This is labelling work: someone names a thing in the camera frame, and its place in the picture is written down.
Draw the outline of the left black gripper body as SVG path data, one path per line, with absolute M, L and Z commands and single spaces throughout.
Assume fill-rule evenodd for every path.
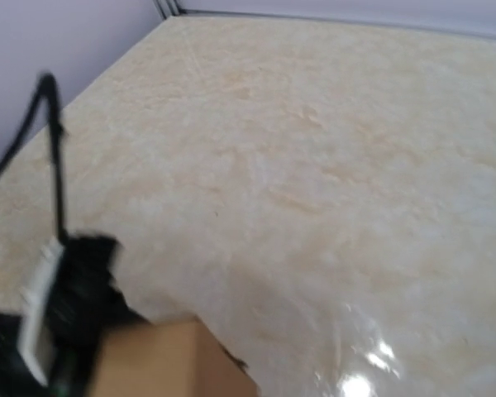
M 0 313 L 0 396 L 44 396 L 42 387 L 28 371 L 17 339 L 21 317 Z

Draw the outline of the brown cardboard box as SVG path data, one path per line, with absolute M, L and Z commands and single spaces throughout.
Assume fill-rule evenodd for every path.
M 257 396 L 256 383 L 199 319 L 110 332 L 89 396 Z

